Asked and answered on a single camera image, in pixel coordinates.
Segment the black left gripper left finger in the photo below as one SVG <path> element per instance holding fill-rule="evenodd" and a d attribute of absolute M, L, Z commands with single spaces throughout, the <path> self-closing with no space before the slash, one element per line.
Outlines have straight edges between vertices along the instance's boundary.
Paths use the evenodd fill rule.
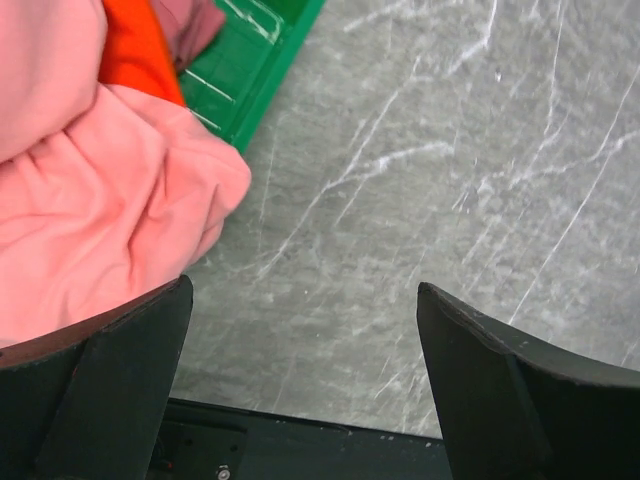
<path fill-rule="evenodd" d="M 4 479 L 142 479 L 193 308 L 182 275 L 1 350 Z"/>

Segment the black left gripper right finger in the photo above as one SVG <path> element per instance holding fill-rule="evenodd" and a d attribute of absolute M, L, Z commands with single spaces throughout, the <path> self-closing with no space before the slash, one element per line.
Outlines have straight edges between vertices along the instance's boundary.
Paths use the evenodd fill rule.
<path fill-rule="evenodd" d="M 554 346 L 427 282 L 417 325 L 454 478 L 638 478 L 638 372 Z"/>

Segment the pink t-shirt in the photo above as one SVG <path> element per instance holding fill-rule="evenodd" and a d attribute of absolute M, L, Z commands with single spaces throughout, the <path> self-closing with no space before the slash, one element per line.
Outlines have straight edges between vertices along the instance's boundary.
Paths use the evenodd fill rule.
<path fill-rule="evenodd" d="M 1 342 L 179 276 L 251 181 L 187 108 L 98 80 L 103 1 L 1 5 Z"/>

